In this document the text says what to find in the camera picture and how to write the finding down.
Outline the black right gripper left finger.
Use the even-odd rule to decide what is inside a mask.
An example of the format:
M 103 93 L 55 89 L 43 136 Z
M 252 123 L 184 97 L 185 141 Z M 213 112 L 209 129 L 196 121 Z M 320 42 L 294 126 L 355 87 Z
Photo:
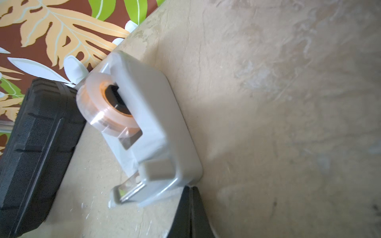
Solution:
M 191 237 L 191 202 L 189 186 L 184 187 L 179 204 L 175 213 L 172 226 L 167 238 L 190 238 Z

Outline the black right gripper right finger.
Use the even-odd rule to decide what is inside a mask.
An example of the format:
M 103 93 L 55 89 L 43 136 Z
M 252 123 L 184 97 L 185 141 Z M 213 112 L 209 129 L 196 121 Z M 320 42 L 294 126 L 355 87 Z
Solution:
M 197 187 L 191 189 L 191 237 L 215 238 Z

